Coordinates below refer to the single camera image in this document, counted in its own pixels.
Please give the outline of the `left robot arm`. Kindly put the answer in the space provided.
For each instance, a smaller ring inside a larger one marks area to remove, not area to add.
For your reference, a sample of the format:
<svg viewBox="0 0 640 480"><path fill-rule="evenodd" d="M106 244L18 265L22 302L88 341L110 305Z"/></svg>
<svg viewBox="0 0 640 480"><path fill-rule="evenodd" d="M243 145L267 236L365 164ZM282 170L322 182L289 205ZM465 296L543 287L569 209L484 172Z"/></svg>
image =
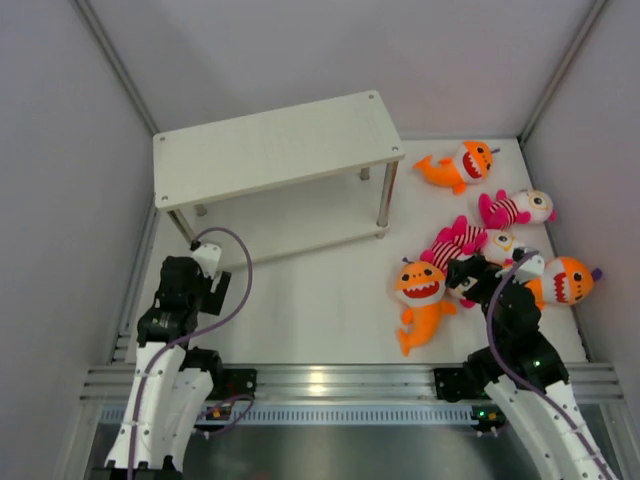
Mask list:
<svg viewBox="0 0 640 480"><path fill-rule="evenodd" d="M137 325L134 378L106 479L179 479L187 444L205 399L226 386L217 352L191 348L198 315L218 309L212 292L221 250L202 245L187 257L167 257L152 306Z"/></svg>

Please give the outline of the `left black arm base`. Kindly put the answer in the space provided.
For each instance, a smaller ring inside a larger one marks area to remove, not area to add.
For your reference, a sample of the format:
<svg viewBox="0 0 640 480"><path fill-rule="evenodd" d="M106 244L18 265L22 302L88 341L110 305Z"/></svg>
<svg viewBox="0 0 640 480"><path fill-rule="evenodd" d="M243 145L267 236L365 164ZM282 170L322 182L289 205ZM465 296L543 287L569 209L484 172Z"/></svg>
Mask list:
<svg viewBox="0 0 640 480"><path fill-rule="evenodd" d="M253 368L226 368L220 377L217 394L221 399L248 395L255 397L257 370Z"/></svg>

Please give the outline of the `pink white plush with glasses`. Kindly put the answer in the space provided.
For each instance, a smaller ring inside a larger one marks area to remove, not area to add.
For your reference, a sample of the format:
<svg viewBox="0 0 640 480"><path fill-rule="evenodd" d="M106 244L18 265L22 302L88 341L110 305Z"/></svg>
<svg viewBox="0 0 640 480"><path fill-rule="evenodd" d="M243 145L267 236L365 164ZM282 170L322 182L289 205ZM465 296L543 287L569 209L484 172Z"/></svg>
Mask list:
<svg viewBox="0 0 640 480"><path fill-rule="evenodd" d="M513 225L538 225L557 218L551 197L533 189L513 194L501 189L494 198L482 193L478 198L478 209L484 226L496 230L505 230Z"/></svg>

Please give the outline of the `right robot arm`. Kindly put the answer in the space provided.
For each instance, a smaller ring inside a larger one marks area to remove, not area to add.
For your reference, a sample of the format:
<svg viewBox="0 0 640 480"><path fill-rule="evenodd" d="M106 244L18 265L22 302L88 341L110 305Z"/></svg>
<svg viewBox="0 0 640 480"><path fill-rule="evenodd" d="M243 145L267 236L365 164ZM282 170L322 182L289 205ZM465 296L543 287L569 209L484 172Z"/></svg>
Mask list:
<svg viewBox="0 0 640 480"><path fill-rule="evenodd" d="M509 269L475 254L452 260L447 287L461 288L485 318L488 345L470 354L451 386L455 399L488 397L505 415L543 479L612 479L577 405L569 372L543 335L541 310L527 287L534 252Z"/></svg>

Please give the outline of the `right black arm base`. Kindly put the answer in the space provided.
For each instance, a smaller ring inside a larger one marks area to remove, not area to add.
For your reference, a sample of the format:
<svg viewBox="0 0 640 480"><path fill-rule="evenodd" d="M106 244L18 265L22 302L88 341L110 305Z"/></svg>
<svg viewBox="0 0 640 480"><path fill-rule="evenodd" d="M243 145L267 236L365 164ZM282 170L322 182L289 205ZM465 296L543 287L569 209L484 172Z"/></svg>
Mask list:
<svg viewBox="0 0 640 480"><path fill-rule="evenodd" d="M455 403L463 400L488 400L479 380L463 367L440 367L433 370L436 397Z"/></svg>

